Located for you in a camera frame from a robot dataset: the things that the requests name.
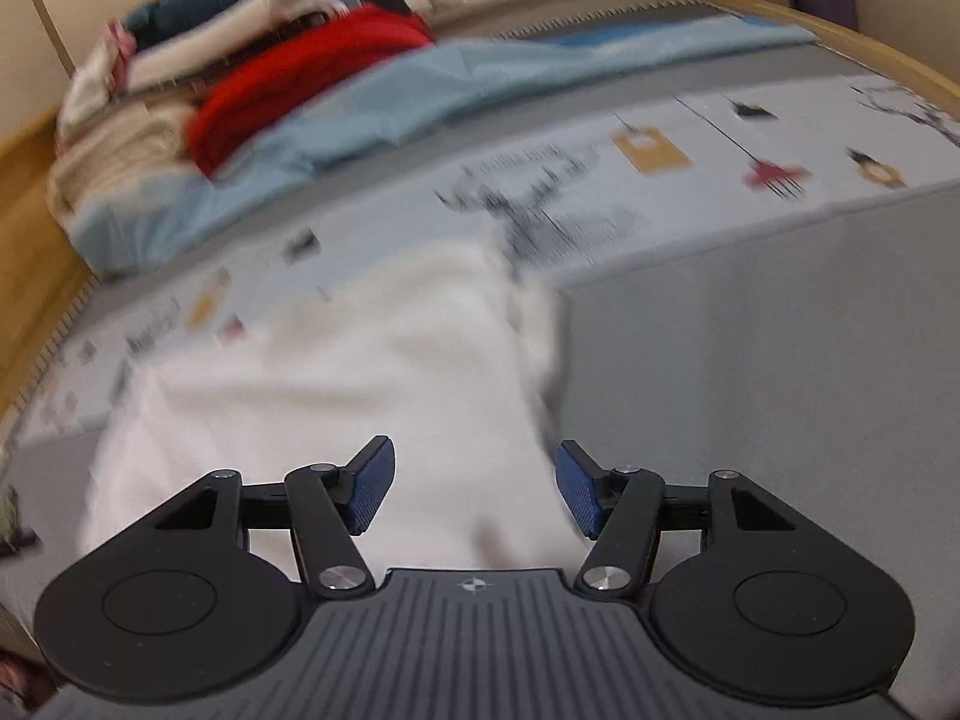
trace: blue gripper pad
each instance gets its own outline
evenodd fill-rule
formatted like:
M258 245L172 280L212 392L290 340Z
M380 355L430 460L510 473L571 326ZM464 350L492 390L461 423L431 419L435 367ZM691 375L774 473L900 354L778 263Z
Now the blue gripper pad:
M373 522L376 510L394 483L397 460L394 443L377 436L347 465L352 471L353 495L347 502L344 523L351 536L360 536Z
M566 501L566 507L587 538L600 535L603 509L597 500L596 486L587 471L582 469L570 451L561 444L557 447L557 487Z

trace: metal screw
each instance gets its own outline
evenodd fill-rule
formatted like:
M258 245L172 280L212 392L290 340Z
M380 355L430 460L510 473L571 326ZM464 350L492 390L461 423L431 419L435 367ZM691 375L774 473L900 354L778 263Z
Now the metal screw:
M367 572L355 565L334 565L320 571L320 584L328 590L352 590L367 580Z
M584 574L584 584L594 590L619 590L630 584L630 574L615 565L597 565Z

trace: light blue blanket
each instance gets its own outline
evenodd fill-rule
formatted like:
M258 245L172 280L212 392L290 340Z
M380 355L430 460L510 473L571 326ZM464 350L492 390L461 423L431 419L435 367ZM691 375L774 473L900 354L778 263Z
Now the light blue blanket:
M474 40L403 55L355 76L248 141L213 180L195 170L90 199L68 230L90 266L150 271L323 169L432 124L521 95L703 57L814 42L798 26L695 20L596 47Z

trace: red cloth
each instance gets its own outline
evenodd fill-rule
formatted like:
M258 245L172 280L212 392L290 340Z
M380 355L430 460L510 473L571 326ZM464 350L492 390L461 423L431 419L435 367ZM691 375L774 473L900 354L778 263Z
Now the red cloth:
M419 16L364 5L241 65L220 83L187 130L190 154L212 175L264 127L377 62L433 44Z

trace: pile of clothes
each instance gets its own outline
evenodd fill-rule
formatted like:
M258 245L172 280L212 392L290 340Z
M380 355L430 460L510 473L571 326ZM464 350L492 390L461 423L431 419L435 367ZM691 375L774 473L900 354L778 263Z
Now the pile of clothes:
M433 45L403 0L158 0L108 23L71 79L48 205L64 228L93 197L157 175L211 176L299 105Z

